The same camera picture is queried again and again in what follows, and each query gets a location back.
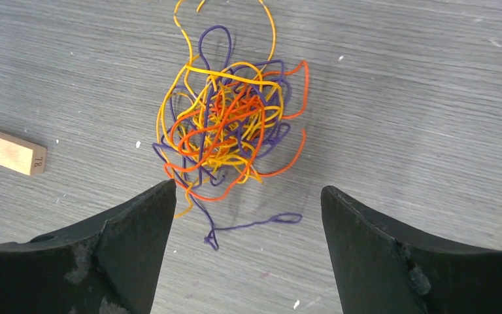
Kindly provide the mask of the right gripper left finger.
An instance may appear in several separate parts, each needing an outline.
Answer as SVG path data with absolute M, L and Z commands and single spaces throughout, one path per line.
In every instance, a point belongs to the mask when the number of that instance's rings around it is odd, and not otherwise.
M 168 180 L 26 243 L 0 243 L 0 313 L 149 313 L 175 207 Z

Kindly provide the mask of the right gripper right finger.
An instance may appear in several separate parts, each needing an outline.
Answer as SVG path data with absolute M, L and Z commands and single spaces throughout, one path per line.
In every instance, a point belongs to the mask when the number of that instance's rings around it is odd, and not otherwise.
M 345 313 L 502 313 L 502 251 L 429 234 L 334 186 L 320 199 Z

